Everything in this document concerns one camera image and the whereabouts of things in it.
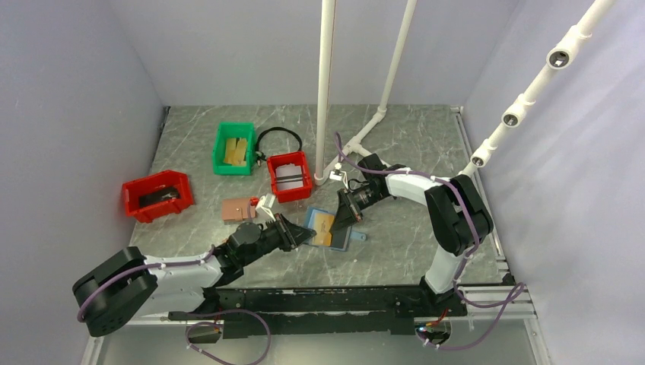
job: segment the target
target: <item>gray marble floor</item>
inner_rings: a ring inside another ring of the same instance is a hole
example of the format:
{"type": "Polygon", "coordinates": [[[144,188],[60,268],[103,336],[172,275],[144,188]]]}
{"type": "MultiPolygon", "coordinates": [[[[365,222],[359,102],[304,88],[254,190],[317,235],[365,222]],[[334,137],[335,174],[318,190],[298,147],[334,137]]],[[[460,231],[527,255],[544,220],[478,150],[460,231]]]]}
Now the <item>gray marble floor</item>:
{"type": "MultiPolygon", "coordinates": [[[[332,133],[351,138],[376,112],[375,105],[331,106],[325,156],[335,156],[332,133]]],[[[314,170],[316,106],[186,106],[170,109],[151,173],[187,173],[195,205],[181,214],[137,223],[131,245],[153,256],[187,256],[204,252],[233,233],[237,225],[221,220],[221,200],[260,196],[271,191],[266,165],[252,176],[213,174],[211,151],[220,122],[253,122],[256,131],[281,125],[303,139],[310,171],[314,170]]],[[[364,139],[363,146],[389,163],[402,163],[437,176],[454,176],[467,161],[462,139],[448,106],[389,106],[386,118],[364,139]]],[[[273,132],[262,140],[267,155],[297,150],[297,142],[273,132]]],[[[350,177],[358,177],[351,171],[350,177]]],[[[309,206],[335,211],[341,183],[328,181],[310,198],[278,205],[275,212],[302,224],[309,206]]],[[[302,246],[297,252],[275,251],[245,269],[231,287],[302,287],[329,285],[416,284],[432,263],[438,243],[427,209],[417,203],[388,199],[364,211],[355,230],[367,241],[352,241],[347,252],[302,246]]],[[[492,242],[486,239],[466,269],[464,283],[499,282],[492,242]]]]}

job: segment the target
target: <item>white wall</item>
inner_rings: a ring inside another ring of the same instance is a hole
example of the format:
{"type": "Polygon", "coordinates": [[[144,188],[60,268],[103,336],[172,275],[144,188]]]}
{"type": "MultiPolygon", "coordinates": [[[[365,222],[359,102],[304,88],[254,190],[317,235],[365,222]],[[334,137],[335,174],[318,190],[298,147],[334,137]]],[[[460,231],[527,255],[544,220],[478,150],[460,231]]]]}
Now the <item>white wall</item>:
{"type": "Polygon", "coordinates": [[[0,2],[0,363],[75,364],[71,286],[127,245],[162,105],[113,10],[0,2]]]}
{"type": "MultiPolygon", "coordinates": [[[[390,103],[463,105],[518,0],[420,0],[390,103]]],[[[378,103],[405,0],[339,1],[331,103],[378,103]]],[[[320,0],[112,0],[166,105],[315,103],[320,0]]]]}
{"type": "MultiPolygon", "coordinates": [[[[526,2],[465,105],[479,145],[591,0],[526,2]]],[[[645,2],[619,0],[482,170],[556,364],[645,363],[645,2]]]]}

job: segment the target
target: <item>red bin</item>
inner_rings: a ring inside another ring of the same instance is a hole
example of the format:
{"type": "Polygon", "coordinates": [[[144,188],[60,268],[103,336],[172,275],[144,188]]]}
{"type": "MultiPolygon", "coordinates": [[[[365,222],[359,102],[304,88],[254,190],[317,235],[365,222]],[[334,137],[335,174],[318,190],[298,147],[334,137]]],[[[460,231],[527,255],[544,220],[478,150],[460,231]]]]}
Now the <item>red bin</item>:
{"type": "Polygon", "coordinates": [[[307,158],[305,157],[304,152],[297,151],[291,152],[290,154],[271,156],[266,160],[266,163],[268,166],[268,173],[271,175],[271,190],[275,197],[278,198],[278,202],[292,202],[294,200],[310,197],[313,184],[311,176],[309,175],[309,167],[307,166],[307,158]],[[294,189],[278,190],[278,181],[276,180],[275,169],[290,163],[301,167],[303,186],[294,189]]]}
{"type": "Polygon", "coordinates": [[[172,170],[126,182],[122,187],[126,215],[150,223],[166,214],[179,214],[195,204],[188,176],[172,170]]]}

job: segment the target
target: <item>white pipe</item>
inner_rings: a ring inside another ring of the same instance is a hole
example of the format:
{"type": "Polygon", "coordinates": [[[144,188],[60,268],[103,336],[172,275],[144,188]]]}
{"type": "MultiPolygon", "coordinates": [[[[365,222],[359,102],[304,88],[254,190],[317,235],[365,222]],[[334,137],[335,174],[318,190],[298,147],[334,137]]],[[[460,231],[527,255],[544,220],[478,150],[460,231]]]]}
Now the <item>white pipe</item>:
{"type": "Polygon", "coordinates": [[[551,79],[557,72],[558,70],[554,70],[553,68],[548,67],[548,65],[545,65],[542,70],[540,70],[538,75],[535,76],[529,87],[526,88],[526,91],[524,91],[524,97],[526,98],[526,100],[530,103],[534,103],[535,99],[538,98],[538,95],[542,92],[542,90],[544,90],[546,85],[551,81],[551,79]]]}
{"type": "MultiPolygon", "coordinates": [[[[399,62],[401,61],[401,54],[403,54],[403,46],[405,45],[405,41],[408,37],[408,31],[410,30],[410,23],[412,22],[412,15],[414,15],[415,13],[416,5],[417,5],[417,0],[408,0],[408,3],[405,5],[403,20],[401,22],[401,27],[399,28],[399,36],[396,39],[394,54],[392,55],[392,61],[389,64],[389,71],[387,74],[385,87],[383,88],[383,95],[381,96],[381,101],[377,108],[377,112],[374,113],[374,115],[372,116],[372,119],[370,119],[370,121],[354,137],[352,137],[349,141],[347,141],[345,146],[343,146],[343,153],[347,155],[349,155],[352,152],[358,152],[357,149],[362,148],[361,142],[363,141],[363,138],[365,138],[365,136],[385,117],[385,113],[387,111],[387,100],[389,99],[389,94],[392,91],[392,85],[394,84],[394,77],[396,76],[396,70],[399,68],[399,62]]],[[[325,2],[323,2],[322,4],[322,9],[323,9],[323,24],[324,24],[325,2]]],[[[321,26],[321,30],[320,30],[320,49],[321,49],[320,68],[321,70],[323,66],[323,34],[325,33],[324,30],[325,28],[323,25],[321,26]]],[[[322,90],[321,89],[322,76],[320,72],[319,72],[319,83],[318,83],[318,106],[319,106],[318,120],[319,121],[322,120],[320,117],[320,101],[321,101],[320,95],[322,90]]],[[[327,180],[327,178],[329,177],[329,173],[334,169],[334,165],[338,163],[338,156],[336,156],[334,157],[332,162],[330,162],[327,165],[327,167],[325,167],[325,169],[322,170],[322,172],[319,171],[319,168],[323,164],[323,155],[325,152],[324,133],[325,133],[324,126],[321,127],[320,123],[318,122],[318,128],[316,133],[316,173],[314,174],[314,179],[316,180],[317,185],[322,185],[327,180]]]]}
{"type": "Polygon", "coordinates": [[[367,157],[367,156],[372,154],[371,152],[369,152],[367,149],[365,149],[365,147],[361,146],[360,144],[358,146],[356,146],[356,151],[354,151],[354,152],[356,152],[357,154],[359,154],[359,155],[361,155],[363,157],[367,157]]]}
{"type": "Polygon", "coordinates": [[[379,124],[380,121],[385,118],[385,110],[377,110],[376,113],[372,116],[372,119],[370,119],[369,122],[348,142],[349,144],[355,143],[355,144],[360,144],[363,141],[363,138],[369,133],[377,124],[379,124]]]}
{"type": "Polygon", "coordinates": [[[556,72],[567,67],[576,58],[580,47],[591,36],[591,31],[598,24],[615,0],[595,0],[580,19],[578,24],[574,25],[567,31],[562,40],[547,54],[547,63],[535,76],[531,84],[526,88],[524,93],[520,94],[515,102],[511,104],[502,115],[502,122],[494,130],[491,137],[486,138],[477,150],[470,157],[468,165],[460,174],[472,176],[475,171],[486,166],[493,152],[497,150],[500,143],[509,134],[510,129],[516,128],[526,117],[529,109],[537,100],[539,94],[545,89],[546,85],[553,79],[556,72]],[[562,64],[556,62],[558,59],[551,60],[551,57],[561,56],[562,64]]]}
{"type": "Polygon", "coordinates": [[[593,28],[598,24],[600,19],[607,14],[609,8],[615,3],[615,0],[596,0],[589,6],[586,13],[578,22],[577,26],[579,31],[590,36],[593,28]]]}
{"type": "Polygon", "coordinates": [[[323,174],[323,164],[325,163],[329,78],[332,73],[335,8],[336,0],[322,0],[320,60],[318,64],[318,114],[316,117],[316,171],[313,174],[316,185],[321,185],[326,180],[326,176],[323,174]]]}
{"type": "Polygon", "coordinates": [[[382,110],[383,112],[385,112],[387,108],[387,100],[389,99],[390,91],[392,91],[394,77],[396,76],[396,70],[399,68],[399,61],[401,61],[401,54],[403,54],[403,46],[405,46],[405,39],[408,38],[408,31],[410,30],[412,15],[415,13],[416,6],[417,0],[408,0],[408,4],[405,5],[403,21],[401,22],[401,28],[399,29],[399,38],[396,40],[394,55],[392,55],[392,62],[389,64],[385,88],[383,88],[383,95],[381,96],[381,103],[379,104],[379,110],[382,110]]]}

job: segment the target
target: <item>green bin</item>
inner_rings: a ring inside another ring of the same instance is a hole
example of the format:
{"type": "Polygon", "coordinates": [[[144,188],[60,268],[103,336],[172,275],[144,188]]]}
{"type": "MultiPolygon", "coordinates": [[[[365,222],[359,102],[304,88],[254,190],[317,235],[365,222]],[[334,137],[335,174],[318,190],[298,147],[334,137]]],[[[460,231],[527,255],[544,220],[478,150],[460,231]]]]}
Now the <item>green bin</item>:
{"type": "Polygon", "coordinates": [[[253,164],[256,162],[256,129],[253,123],[222,122],[218,127],[213,147],[213,172],[216,175],[250,175],[253,164]],[[233,166],[224,163],[226,140],[229,138],[245,138],[246,166],[233,166]]]}

